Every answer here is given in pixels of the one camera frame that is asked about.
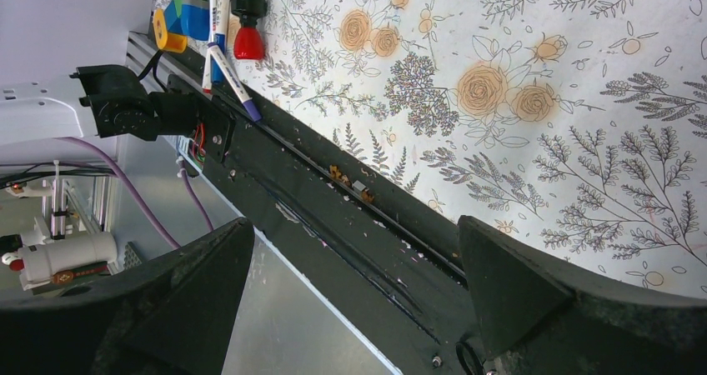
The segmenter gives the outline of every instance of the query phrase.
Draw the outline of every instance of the red wire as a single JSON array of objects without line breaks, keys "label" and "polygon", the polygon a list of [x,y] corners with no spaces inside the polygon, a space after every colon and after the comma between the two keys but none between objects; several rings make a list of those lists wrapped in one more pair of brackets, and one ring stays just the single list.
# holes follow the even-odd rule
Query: red wire
[{"label": "red wire", "polygon": [[201,127],[201,142],[199,142],[199,154],[206,155],[203,150],[204,139],[206,138],[206,129],[203,128],[203,122],[199,125]]},{"label": "red wire", "polygon": [[198,138],[200,131],[201,131],[201,126],[197,126],[197,130],[196,130],[196,132],[194,132],[194,140],[192,142],[192,157],[194,157],[195,160],[198,160],[196,147],[197,147],[197,138]]}]

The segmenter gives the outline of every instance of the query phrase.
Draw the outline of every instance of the yellow block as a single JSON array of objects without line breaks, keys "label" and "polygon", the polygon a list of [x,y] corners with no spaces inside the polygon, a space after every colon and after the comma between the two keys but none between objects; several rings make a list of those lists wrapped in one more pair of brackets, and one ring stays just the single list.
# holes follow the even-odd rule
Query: yellow block
[{"label": "yellow block", "polygon": [[183,53],[187,49],[187,37],[177,35],[167,31],[164,22],[164,10],[158,8],[155,10],[153,17],[153,29],[155,39],[157,39],[157,48],[171,53]]}]

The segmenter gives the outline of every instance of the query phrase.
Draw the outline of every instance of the white marker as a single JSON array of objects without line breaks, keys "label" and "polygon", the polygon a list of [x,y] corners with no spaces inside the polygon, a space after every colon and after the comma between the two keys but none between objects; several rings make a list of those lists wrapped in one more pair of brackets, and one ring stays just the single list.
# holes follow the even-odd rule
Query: white marker
[{"label": "white marker", "polygon": [[243,84],[236,76],[236,71],[226,60],[226,56],[224,56],[221,49],[218,48],[218,44],[216,44],[215,42],[209,43],[206,56],[207,58],[208,56],[211,56],[211,58],[213,58],[213,62],[216,64],[216,67],[221,69],[221,72],[226,78],[226,81],[229,85],[231,85],[231,88],[236,93],[238,100],[241,101],[246,111],[248,111],[250,117],[255,122],[260,121],[260,119],[262,118],[262,116],[260,115],[260,111],[258,111],[258,108],[255,107],[255,103],[253,102],[253,99],[248,95],[248,92],[245,91],[245,87],[243,87]]},{"label": "white marker", "polygon": [[[216,30],[212,42],[218,44],[222,53],[226,52],[226,38],[228,37],[228,17],[230,16],[230,0],[217,0],[216,2]],[[223,82],[223,74],[218,68],[212,68],[211,82]]]},{"label": "white marker", "polygon": [[[217,0],[208,0],[208,23],[211,24],[208,30],[208,40],[210,42],[213,42],[216,37],[216,2]],[[211,58],[208,54],[203,62],[201,88],[205,93],[211,93]]]}]

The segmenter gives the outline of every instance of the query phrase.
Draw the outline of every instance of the floral wallpaper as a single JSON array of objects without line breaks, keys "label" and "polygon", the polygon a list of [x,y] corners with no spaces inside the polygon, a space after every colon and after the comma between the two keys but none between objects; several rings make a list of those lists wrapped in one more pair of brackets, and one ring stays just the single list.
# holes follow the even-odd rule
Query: floral wallpaper
[{"label": "floral wallpaper", "polygon": [[707,298],[707,0],[268,1],[238,74],[377,173],[355,178]]}]

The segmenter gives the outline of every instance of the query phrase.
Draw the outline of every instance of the blue block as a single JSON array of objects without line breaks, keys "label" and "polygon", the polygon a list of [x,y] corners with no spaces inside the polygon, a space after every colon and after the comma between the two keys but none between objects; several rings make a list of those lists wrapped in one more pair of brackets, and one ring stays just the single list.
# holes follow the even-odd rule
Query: blue block
[{"label": "blue block", "polygon": [[182,35],[197,40],[208,40],[210,26],[208,22],[208,8],[195,7],[182,3]]},{"label": "blue block", "polygon": [[183,35],[182,23],[179,21],[179,16],[177,15],[177,3],[175,3],[174,0],[169,2],[167,8],[164,9],[164,22],[170,33]]}]

